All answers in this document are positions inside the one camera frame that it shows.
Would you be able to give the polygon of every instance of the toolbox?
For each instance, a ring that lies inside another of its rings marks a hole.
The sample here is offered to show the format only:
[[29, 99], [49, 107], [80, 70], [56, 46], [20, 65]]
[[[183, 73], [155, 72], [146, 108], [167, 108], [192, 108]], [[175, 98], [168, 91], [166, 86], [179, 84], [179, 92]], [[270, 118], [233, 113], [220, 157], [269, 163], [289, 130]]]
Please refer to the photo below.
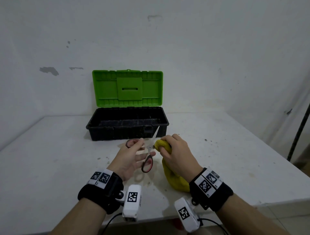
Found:
[[88, 122], [91, 139], [121, 140], [166, 135], [161, 71], [94, 70], [96, 109]]

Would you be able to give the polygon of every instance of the cable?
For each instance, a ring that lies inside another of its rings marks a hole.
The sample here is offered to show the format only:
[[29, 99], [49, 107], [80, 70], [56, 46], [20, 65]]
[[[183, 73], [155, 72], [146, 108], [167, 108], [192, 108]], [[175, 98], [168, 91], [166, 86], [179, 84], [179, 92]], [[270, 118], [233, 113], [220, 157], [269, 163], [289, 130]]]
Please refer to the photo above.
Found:
[[300, 126], [299, 126], [299, 128], [298, 128], [298, 131], [297, 131], [296, 136], [295, 136], [295, 139], [294, 139], [294, 141], [293, 141], [293, 143], [292, 143], [292, 146], [291, 146], [289, 155], [287, 156], [287, 160], [288, 160], [289, 162], [290, 162], [290, 160], [291, 160], [291, 158], [292, 158], [292, 156], [293, 156], [295, 147], [296, 147], [296, 145], [297, 145], [297, 142], [298, 142], [298, 140], [299, 140], [299, 137], [300, 137], [300, 135], [301, 135], [301, 132], [303, 131], [304, 126], [306, 125], [306, 122], [307, 122], [307, 119], [308, 119], [309, 115], [310, 115], [310, 104], [309, 104], [309, 106], [308, 106], [308, 108], [307, 108], [307, 111], [306, 111], [306, 113], [305, 113], [305, 115], [304, 115], [304, 117], [303, 117], [303, 120], [301, 121], [301, 124], [300, 124]]
[[106, 225], [105, 228], [103, 229], [101, 235], [106, 231], [106, 229], [107, 229], [108, 225], [111, 223], [111, 221], [112, 221], [115, 217], [117, 217], [117, 216], [119, 216], [119, 215], [122, 215], [122, 213], [118, 213], [118, 214], [116, 214], [115, 216], [113, 216], [112, 219], [110, 219], [110, 221], [107, 223], [107, 225]]
[[229, 235], [228, 232], [220, 224], [218, 224], [217, 222], [215, 222], [213, 220], [210, 220], [210, 219], [205, 219], [205, 218], [199, 218], [198, 219], [198, 221], [201, 221], [201, 220], [207, 220], [207, 221], [215, 223], [217, 226], [219, 226], [225, 232], [226, 235]]

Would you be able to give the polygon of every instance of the floor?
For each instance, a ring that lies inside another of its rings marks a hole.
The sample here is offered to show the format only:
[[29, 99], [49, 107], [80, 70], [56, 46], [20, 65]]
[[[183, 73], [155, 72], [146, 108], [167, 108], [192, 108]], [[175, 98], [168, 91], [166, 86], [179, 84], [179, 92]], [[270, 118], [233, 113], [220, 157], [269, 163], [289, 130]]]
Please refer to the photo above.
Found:
[[[291, 235], [308, 235], [310, 231], [310, 201], [296, 202], [285, 205], [261, 207], [258, 210], [274, 223], [286, 229]], [[212, 235], [223, 235], [217, 226], [207, 227]], [[135, 235], [184, 235], [184, 231], [174, 228], [168, 221], [132, 224], [125, 226], [111, 226], [105, 235], [116, 234]]]

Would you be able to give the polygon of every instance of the yellow cloth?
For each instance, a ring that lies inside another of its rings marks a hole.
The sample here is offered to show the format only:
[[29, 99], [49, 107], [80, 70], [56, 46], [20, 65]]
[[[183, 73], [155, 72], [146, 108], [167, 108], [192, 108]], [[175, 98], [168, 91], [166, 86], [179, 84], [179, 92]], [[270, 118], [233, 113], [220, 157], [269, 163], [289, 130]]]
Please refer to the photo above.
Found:
[[[157, 151], [159, 151], [159, 146], [163, 146], [165, 150], [167, 150], [167, 152], [171, 154], [172, 149], [171, 149], [170, 144], [167, 141], [157, 140], [154, 144], [154, 147]], [[164, 173], [167, 178], [167, 181], [171, 185], [171, 187], [173, 187], [175, 190], [189, 193], [189, 184], [187, 183], [187, 181], [181, 176], [174, 173], [169, 168], [164, 158], [162, 159], [162, 166], [164, 168]]]

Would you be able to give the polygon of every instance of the forearm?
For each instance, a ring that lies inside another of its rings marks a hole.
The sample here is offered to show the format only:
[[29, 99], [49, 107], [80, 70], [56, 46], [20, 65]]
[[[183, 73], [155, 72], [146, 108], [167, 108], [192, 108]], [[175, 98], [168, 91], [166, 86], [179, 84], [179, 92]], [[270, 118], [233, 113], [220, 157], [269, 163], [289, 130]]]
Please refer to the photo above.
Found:
[[216, 214], [232, 235], [289, 235], [236, 194]]
[[50, 235], [96, 235], [105, 216], [106, 212], [102, 207], [82, 198], [50, 232]]

